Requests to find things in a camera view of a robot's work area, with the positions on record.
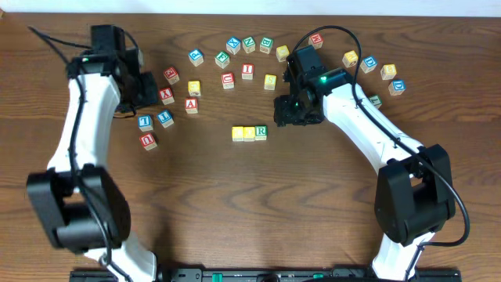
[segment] yellow block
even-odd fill
[[[343,63],[345,67],[353,67],[359,61],[359,57],[355,51],[346,52],[343,56]]]
[[[188,81],[188,92],[190,96],[201,96],[200,81]]]
[[[265,75],[265,89],[266,90],[275,90],[276,84],[276,75],[267,74]]]
[[[381,68],[381,78],[383,78],[383,80],[392,79],[395,75],[397,75],[397,68],[394,64],[384,65],[383,68]]]
[[[276,47],[276,59],[278,59],[279,62],[284,62],[287,56],[289,56],[287,45]]]
[[[243,128],[243,141],[252,142],[256,140],[256,128],[254,126]]]
[[[243,126],[232,127],[232,138],[235,142],[243,141]]]

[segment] letter on block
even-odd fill
[[[241,47],[242,45],[240,44],[240,40],[234,36],[226,42],[226,50],[233,55],[236,55],[240,51]]]
[[[151,133],[142,136],[140,139],[142,147],[145,148],[146,150],[151,150],[157,146],[157,143],[155,142],[155,139],[153,135],[151,135]]]
[[[188,92],[190,96],[202,96],[200,81],[188,81]]]
[[[323,38],[320,34],[313,34],[308,39],[308,44],[313,45],[313,48],[318,49],[318,48],[322,47]]]
[[[159,113],[157,115],[158,121],[164,126],[164,128],[167,128],[169,125],[174,124],[174,120],[172,119],[171,114],[169,114],[168,111],[164,110],[163,112]]]
[[[243,128],[243,141],[253,142],[256,140],[256,128],[254,126],[246,126]]]
[[[169,67],[167,70],[165,70],[164,76],[171,85],[179,81],[179,74],[173,67]]]
[[[164,105],[168,105],[174,102],[174,95],[172,95],[172,90],[170,88],[165,88],[160,90],[160,99]]]
[[[278,59],[279,62],[285,62],[287,56],[289,56],[287,45],[276,47],[276,59]]]
[[[229,55],[225,51],[221,51],[216,55],[216,64],[221,67],[221,69],[224,69],[226,66],[229,65]]]
[[[346,52],[343,56],[343,63],[345,67],[353,67],[357,64],[359,57],[355,51]]]
[[[381,98],[378,95],[374,95],[369,97],[369,101],[377,108],[381,107],[383,104],[383,101],[381,101]]]
[[[242,65],[242,79],[252,80],[254,78],[254,65],[245,63]]]
[[[256,126],[256,141],[266,140],[266,137],[268,137],[268,128],[266,125]]]
[[[235,142],[243,141],[243,126],[232,127],[232,139]]]
[[[221,74],[221,80],[223,89],[235,88],[235,78],[232,73]]]
[[[394,64],[384,65],[381,68],[381,78],[383,80],[393,79],[397,75],[397,68]]]
[[[261,44],[259,45],[259,51],[269,54],[272,51],[273,39],[263,38]]]
[[[199,49],[194,49],[189,53],[189,60],[193,64],[193,66],[198,67],[201,63],[204,62],[204,54]]]
[[[251,36],[243,40],[243,50],[247,54],[256,50],[256,42]]]
[[[403,80],[392,81],[388,89],[390,90],[390,95],[400,95],[405,91],[405,83]]]
[[[198,113],[198,102],[195,98],[190,98],[185,100],[185,109],[188,114]]]
[[[265,75],[265,89],[266,90],[275,90],[276,84],[276,75],[267,74]]]
[[[364,74],[373,71],[377,66],[377,61],[374,59],[373,56],[368,56],[364,60],[362,60],[362,63],[360,64],[360,68],[364,72]]]
[[[153,130],[153,121],[149,115],[138,117],[138,126],[142,132]]]

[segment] wood grain surface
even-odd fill
[[[45,170],[59,142],[68,104],[64,65],[27,30],[89,43],[93,24],[116,24],[134,35],[146,70],[159,87],[174,66],[181,81],[169,109],[175,125],[155,121],[159,147],[146,152],[136,119],[115,120],[109,171],[132,210],[132,229],[161,261],[209,268],[332,267],[367,265],[382,232],[373,214],[376,174],[336,126],[277,128],[273,99],[288,84],[263,89],[265,74],[281,77],[275,48],[311,29],[338,24],[354,31],[363,56],[394,63],[407,90],[389,96],[379,69],[361,74],[380,110],[426,146],[449,153],[455,188],[471,217],[470,239],[458,248],[427,248],[419,266],[459,268],[464,281],[501,277],[501,20],[362,16],[194,16],[13,14],[0,20],[0,280],[66,281],[74,267],[96,267],[68,251],[53,250],[27,199],[30,172]],[[231,56],[221,70],[214,55],[231,36],[275,39],[270,55]],[[323,32],[324,63],[340,67],[355,48],[337,31]],[[188,51],[205,62],[194,67]],[[77,50],[61,47],[69,56]],[[242,63],[253,63],[243,81]],[[236,87],[223,90],[220,74],[232,71]],[[200,113],[186,114],[187,81],[200,80]],[[269,140],[233,143],[232,125],[267,125]],[[455,240],[459,212],[435,240]]]

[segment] cube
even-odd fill
[[[266,125],[258,125],[256,126],[256,141],[266,140],[268,137],[268,128]]]
[[[265,89],[266,90],[275,90],[276,84],[276,75],[267,74],[265,75]]]
[[[269,54],[272,51],[273,39],[263,38],[261,44],[259,45],[259,51]]]
[[[243,126],[232,127],[232,139],[234,142],[243,141]]]
[[[312,34],[308,39],[308,44],[313,45],[313,48],[318,49],[322,47],[323,38],[320,34]]]
[[[194,49],[189,53],[189,60],[193,64],[193,66],[198,67],[201,63],[204,62],[204,54],[199,49]]]
[[[345,67],[353,67],[359,61],[359,57],[355,51],[346,52],[343,56],[343,63]]]
[[[232,73],[221,74],[221,80],[223,89],[235,88],[235,78]]]
[[[138,117],[138,126],[142,132],[153,130],[153,121],[149,115]]]
[[[400,95],[405,91],[405,83],[403,80],[392,81],[390,86],[388,86],[388,89],[390,90],[390,95]]]
[[[198,113],[198,102],[195,98],[189,98],[185,100],[185,109],[188,114]]]
[[[287,56],[289,56],[287,45],[276,47],[276,59],[278,59],[279,62],[285,62]]]
[[[247,54],[256,50],[256,42],[251,36],[243,40],[243,50]]]
[[[202,96],[202,90],[200,89],[200,81],[188,81],[188,92],[190,96],[194,97]]]
[[[164,110],[163,112],[159,113],[157,115],[158,121],[160,124],[164,127],[167,128],[170,125],[174,124],[174,120],[172,119],[171,114],[169,114],[168,111]]]
[[[381,101],[381,98],[378,95],[374,95],[369,97],[369,101],[377,108],[381,107],[383,104],[383,101]]]
[[[164,105],[168,105],[174,102],[174,95],[170,88],[165,88],[160,90],[160,100]]]
[[[366,74],[370,71],[373,71],[377,66],[377,61],[374,59],[373,56],[368,56],[364,60],[362,60],[362,63],[360,64],[360,68],[362,71]]]
[[[243,128],[243,141],[253,142],[256,139],[256,128],[254,126],[246,126]]]
[[[240,51],[240,47],[242,47],[240,40],[234,36],[226,42],[226,50],[233,55],[236,55]]]
[[[164,76],[169,81],[170,85],[173,85],[174,83],[179,81],[179,74],[177,71],[175,71],[175,68],[169,67],[167,70],[164,71]]]
[[[146,150],[151,150],[157,146],[157,142],[155,142],[155,138],[151,135],[151,133],[141,136],[139,139],[141,140],[142,147]]]
[[[221,67],[221,69],[224,69],[226,66],[229,65],[229,55],[225,51],[221,51],[216,55],[216,64]]]
[[[383,78],[383,80],[393,79],[395,75],[397,75],[397,68],[394,64],[384,65],[383,68],[381,68],[381,78]]]
[[[242,65],[242,79],[252,80],[254,78],[254,65],[245,63]]]

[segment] white wall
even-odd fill
[[[501,16],[501,0],[0,0],[6,12]]]

